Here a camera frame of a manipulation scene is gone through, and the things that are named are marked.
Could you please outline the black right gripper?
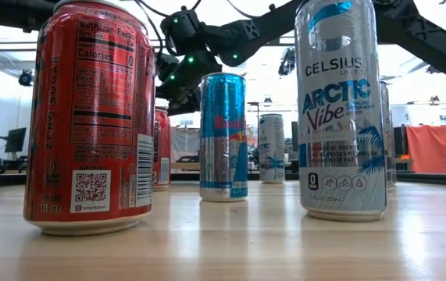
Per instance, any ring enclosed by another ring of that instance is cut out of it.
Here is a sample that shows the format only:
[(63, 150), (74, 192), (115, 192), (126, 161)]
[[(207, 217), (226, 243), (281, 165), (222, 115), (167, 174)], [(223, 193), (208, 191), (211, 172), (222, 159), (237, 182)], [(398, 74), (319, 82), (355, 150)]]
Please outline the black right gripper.
[(162, 54), (156, 66), (162, 83), (156, 87), (155, 96), (169, 102), (169, 116), (199, 111), (202, 77), (221, 72), (223, 67), (207, 50), (189, 53), (181, 61), (173, 55)]

